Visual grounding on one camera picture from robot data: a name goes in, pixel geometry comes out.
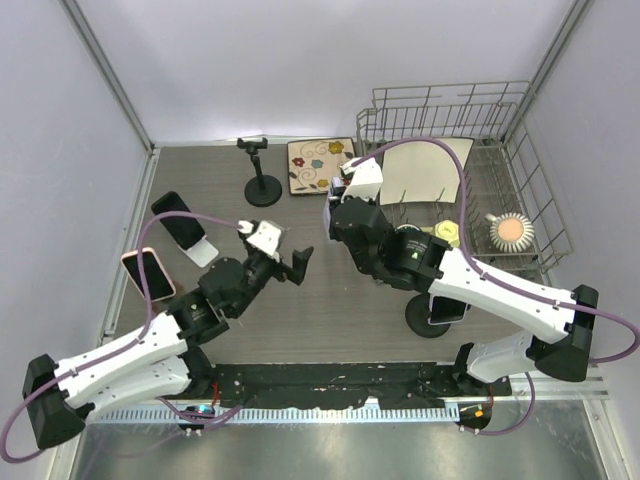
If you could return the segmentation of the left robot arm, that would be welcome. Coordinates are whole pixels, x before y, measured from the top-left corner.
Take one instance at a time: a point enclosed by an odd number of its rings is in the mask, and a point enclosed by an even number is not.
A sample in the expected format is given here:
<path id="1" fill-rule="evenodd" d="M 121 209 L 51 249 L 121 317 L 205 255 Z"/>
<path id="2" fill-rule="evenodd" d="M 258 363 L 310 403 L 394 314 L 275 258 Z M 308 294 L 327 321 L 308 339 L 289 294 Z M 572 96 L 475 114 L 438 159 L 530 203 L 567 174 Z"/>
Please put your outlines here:
<path id="1" fill-rule="evenodd" d="M 65 360 L 32 359 L 22 395 L 37 447 L 61 445 L 100 415 L 141 400 L 205 397 L 213 373 L 201 345 L 227 331 L 270 280 L 301 284 L 313 252 L 294 251 L 286 264 L 249 247 L 244 261 L 215 261 L 196 289 L 173 300 L 148 327 Z"/>

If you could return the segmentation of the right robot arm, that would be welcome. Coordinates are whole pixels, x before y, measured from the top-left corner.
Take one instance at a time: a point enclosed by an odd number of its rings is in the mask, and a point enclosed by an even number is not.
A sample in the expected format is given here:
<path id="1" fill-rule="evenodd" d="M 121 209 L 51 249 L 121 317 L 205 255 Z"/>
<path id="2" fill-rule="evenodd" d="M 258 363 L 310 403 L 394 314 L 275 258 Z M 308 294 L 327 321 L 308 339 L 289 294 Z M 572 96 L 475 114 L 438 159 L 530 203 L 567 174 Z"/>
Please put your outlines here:
<path id="1" fill-rule="evenodd" d="M 552 288 L 491 267 L 417 228 L 394 227 L 361 198 L 329 199 L 325 218 L 330 238 L 347 247 L 360 273 L 415 292 L 409 309 L 454 322 L 477 307 L 520 327 L 498 341 L 461 346 L 451 371 L 460 393 L 472 395 L 501 377 L 534 370 L 566 382 L 585 380 L 591 311 L 599 299 L 594 288 Z"/>

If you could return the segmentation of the floral square plate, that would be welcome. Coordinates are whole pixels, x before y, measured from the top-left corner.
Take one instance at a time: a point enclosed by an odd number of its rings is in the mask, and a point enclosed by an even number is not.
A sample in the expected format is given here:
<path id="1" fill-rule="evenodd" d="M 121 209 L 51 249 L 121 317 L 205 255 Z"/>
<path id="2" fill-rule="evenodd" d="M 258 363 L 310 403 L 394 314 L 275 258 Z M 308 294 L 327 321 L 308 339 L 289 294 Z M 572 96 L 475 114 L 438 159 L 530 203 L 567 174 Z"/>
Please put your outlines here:
<path id="1" fill-rule="evenodd" d="M 356 155 L 352 138 L 321 138 L 287 144 L 289 192 L 293 196 L 326 195 L 340 167 Z"/>

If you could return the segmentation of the black round phone stand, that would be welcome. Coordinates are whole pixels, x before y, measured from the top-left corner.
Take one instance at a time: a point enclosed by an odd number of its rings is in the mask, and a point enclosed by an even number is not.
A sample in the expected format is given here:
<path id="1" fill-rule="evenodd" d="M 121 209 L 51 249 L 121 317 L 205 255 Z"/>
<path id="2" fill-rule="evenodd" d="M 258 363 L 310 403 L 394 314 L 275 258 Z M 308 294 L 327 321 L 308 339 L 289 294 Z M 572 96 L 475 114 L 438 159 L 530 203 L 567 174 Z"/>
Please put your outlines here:
<path id="1" fill-rule="evenodd" d="M 263 137 L 259 141 L 253 141 L 238 138 L 236 146 L 249 156 L 255 171 L 255 176 L 245 185 L 245 200 L 258 208 L 276 204 L 282 196 L 282 184 L 274 176 L 263 173 L 259 156 L 260 150 L 268 148 L 268 139 Z"/>
<path id="2" fill-rule="evenodd" d="M 448 325 L 430 325 L 428 323 L 431 298 L 429 295 L 418 295 L 412 298 L 405 308 L 405 321 L 416 335 L 435 339 L 443 336 L 453 323 Z"/>

